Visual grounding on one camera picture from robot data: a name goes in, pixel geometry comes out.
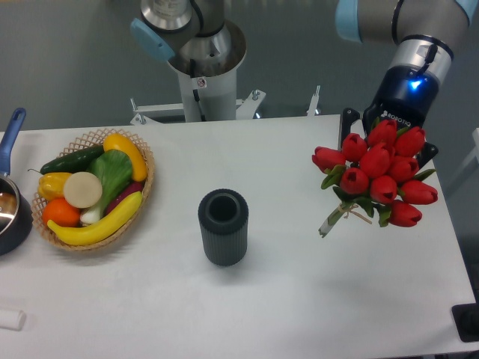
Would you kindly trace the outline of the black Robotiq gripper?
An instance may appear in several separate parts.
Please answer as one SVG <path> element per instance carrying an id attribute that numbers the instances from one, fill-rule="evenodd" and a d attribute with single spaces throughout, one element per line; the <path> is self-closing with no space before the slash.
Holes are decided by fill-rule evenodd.
<path id="1" fill-rule="evenodd" d="M 386 72 L 372 103 L 364 110 L 364 130 L 371 131 L 376 119 L 394 120 L 398 129 L 422 127 L 438 92 L 439 82 L 430 74 L 407 66 L 392 67 Z M 353 108 L 342 111 L 338 132 L 339 150 L 359 119 L 360 113 Z M 438 153 L 439 148 L 435 144 L 425 142 L 414 156 L 416 168 L 422 169 Z"/>

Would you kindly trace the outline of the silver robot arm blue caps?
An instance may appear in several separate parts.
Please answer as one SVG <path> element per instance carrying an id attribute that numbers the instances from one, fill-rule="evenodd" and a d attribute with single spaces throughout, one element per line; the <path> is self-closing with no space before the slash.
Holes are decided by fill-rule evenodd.
<path id="1" fill-rule="evenodd" d="M 340 139 L 357 120 L 366 132 L 376 120 L 394 120 L 400 129 L 423 126 L 477 8 L 476 1 L 338 2 L 335 26 L 341 38 L 397 46 L 370 106 L 361 113 L 343 111 Z M 237 105 L 237 68 L 246 42 L 225 19 L 223 1 L 143 1 L 130 31 L 150 57 L 177 73 L 187 121 L 254 115 Z"/>

